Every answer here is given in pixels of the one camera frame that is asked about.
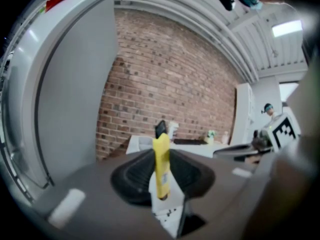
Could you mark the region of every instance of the ceiling beam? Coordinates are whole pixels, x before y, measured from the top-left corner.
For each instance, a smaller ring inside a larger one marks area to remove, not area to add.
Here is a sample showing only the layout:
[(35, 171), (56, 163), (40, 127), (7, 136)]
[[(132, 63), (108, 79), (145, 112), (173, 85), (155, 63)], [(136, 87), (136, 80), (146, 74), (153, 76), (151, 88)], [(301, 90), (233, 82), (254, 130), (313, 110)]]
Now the ceiling beam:
[[(277, 4), (268, 4), (268, 5), (263, 5), (263, 9), (258, 11), (258, 10), (251, 10), (248, 13), (246, 13), (245, 15), (243, 15), (242, 17), (236, 19), (234, 22), (232, 22), (231, 24), (229, 24), (227, 27), (232, 31), (232, 32), (238, 32), (241, 29), (243, 29), (244, 27), (260, 20), (263, 17), (266, 17), (272, 13), (274, 13), (275, 11), (278, 11), (279, 5)], [(224, 36), (227, 36), (227, 32), (225, 32), (224, 30), (221, 31), (221, 33)]]
[(308, 70), (308, 65), (305, 62), (295, 63), (284, 66), (277, 66), (272, 68), (267, 68), (258, 72), (259, 78), (266, 78), (271, 76), (291, 74), (291, 73), (301, 73)]

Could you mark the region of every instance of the ceiling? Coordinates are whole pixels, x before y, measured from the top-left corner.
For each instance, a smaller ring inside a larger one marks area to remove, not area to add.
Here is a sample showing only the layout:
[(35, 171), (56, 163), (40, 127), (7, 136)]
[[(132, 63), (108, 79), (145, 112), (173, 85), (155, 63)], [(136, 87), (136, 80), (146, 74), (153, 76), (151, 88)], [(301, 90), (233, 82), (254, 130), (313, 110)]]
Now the ceiling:
[[(20, 15), (7, 45), (40, 3), (43, 0), (34, 0)], [(115, 8), (146, 11), (183, 24), (219, 49), (249, 83), (269, 76), (277, 76), (280, 82), (299, 81), (308, 68), (302, 32), (273, 37), (272, 26), (299, 19), (286, 4), (251, 10), (237, 2), (233, 11), (227, 11), (219, 0), (115, 0)]]

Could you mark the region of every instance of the yellow object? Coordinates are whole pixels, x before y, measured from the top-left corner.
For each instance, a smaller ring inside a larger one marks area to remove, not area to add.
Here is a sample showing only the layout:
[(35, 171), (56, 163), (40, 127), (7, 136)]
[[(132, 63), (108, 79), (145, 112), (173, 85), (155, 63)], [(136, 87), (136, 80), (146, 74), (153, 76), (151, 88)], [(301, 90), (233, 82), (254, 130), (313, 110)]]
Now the yellow object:
[(161, 200), (165, 200), (170, 194), (169, 172), (170, 172), (170, 139), (162, 133), (158, 139), (153, 139), (153, 150), (155, 153), (155, 182), (156, 194)]

